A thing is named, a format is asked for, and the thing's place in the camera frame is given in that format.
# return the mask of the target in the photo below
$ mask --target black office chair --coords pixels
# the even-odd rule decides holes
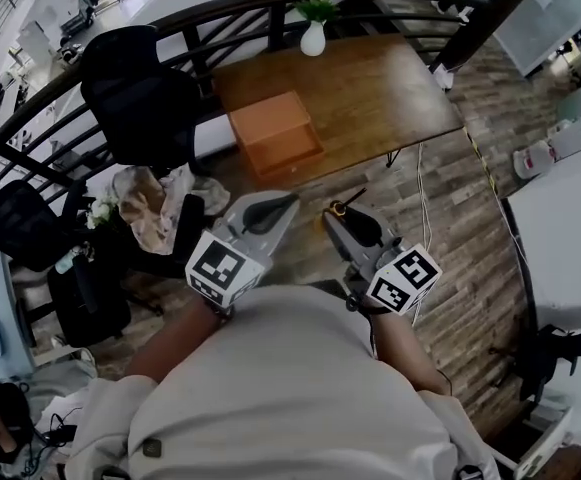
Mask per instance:
[[[560,330],[555,326],[547,325],[536,333],[522,332],[519,347],[512,354],[513,362],[494,386],[501,387],[511,375],[517,375],[523,380],[520,400],[534,395],[535,403],[539,403],[545,385],[554,376],[559,359],[571,363],[570,375],[573,375],[581,357],[581,333],[557,334],[557,331]],[[504,352],[491,348],[490,353]]]
[[[195,174],[199,87],[157,57],[156,28],[119,28],[97,36],[79,69],[81,94],[101,125],[113,158],[152,167],[157,177],[186,162]]]
[[[76,220],[82,191],[78,184],[71,189],[59,218],[30,185],[20,180],[8,183],[0,190],[0,251],[35,272],[53,267],[87,237],[68,226]],[[120,336],[130,323],[130,308],[116,269],[96,253],[92,262],[77,256],[73,268],[64,274],[51,268],[47,282],[52,303],[23,315],[25,322],[20,323],[28,334],[31,320],[52,311],[73,347]]]
[[[99,227],[91,238],[96,251],[111,258],[126,268],[138,272],[181,279],[185,277],[185,266],[206,227],[213,222],[204,215],[204,202],[199,196],[187,194],[181,207],[181,216],[172,254],[161,255],[144,251],[139,247],[132,230],[125,221],[114,214],[114,230]]]

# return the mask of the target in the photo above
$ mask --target green plant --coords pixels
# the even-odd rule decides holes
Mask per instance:
[[[325,23],[333,19],[339,8],[332,0],[302,0],[295,4],[295,9],[308,21]]]

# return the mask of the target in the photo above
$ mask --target white device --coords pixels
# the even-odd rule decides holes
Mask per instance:
[[[548,144],[554,150],[556,161],[581,151],[581,119],[574,123],[559,124],[556,128],[548,137]]]
[[[186,280],[201,295],[228,308],[257,285],[264,271],[263,265],[204,231],[186,264]]]
[[[401,315],[432,290],[442,273],[432,256],[417,244],[377,270],[366,295]]]

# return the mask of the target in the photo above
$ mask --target white shirt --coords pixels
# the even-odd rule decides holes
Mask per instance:
[[[160,385],[97,381],[69,480],[90,480],[117,460],[133,480],[450,480],[465,451],[457,429],[492,473],[458,401],[418,394],[374,359],[367,321],[340,299],[267,287],[236,306],[234,320]],[[161,457],[144,456],[147,438],[161,442]]]

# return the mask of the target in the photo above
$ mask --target wood plank floor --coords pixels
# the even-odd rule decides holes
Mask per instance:
[[[523,79],[494,39],[457,74],[449,98],[463,115],[503,193],[517,186],[510,153],[544,136],[555,122],[556,103],[567,88],[566,81],[549,72],[532,81]],[[517,257],[466,136],[457,132],[428,141],[422,154],[433,232],[431,254],[444,275],[425,299],[415,329],[485,435],[517,405],[518,382],[501,389],[491,386],[506,363],[487,352],[493,344],[501,346],[514,339],[515,317],[526,310]],[[305,283],[331,277],[340,269],[338,255],[328,239],[314,230],[313,219],[331,199],[344,199],[361,187],[368,189],[363,203],[381,211],[411,242],[421,241],[416,168],[417,146],[413,146],[402,150],[391,169],[384,158],[378,158],[302,187],[300,213],[265,282]],[[233,193],[248,189],[235,155],[217,162],[213,169]],[[183,281],[136,275],[130,284],[158,300],[166,308],[166,319],[180,311],[189,296]],[[133,352],[162,325],[161,319],[144,310],[133,313],[122,339],[92,348],[102,376],[117,377]],[[58,328],[48,318],[39,331],[48,334]]]

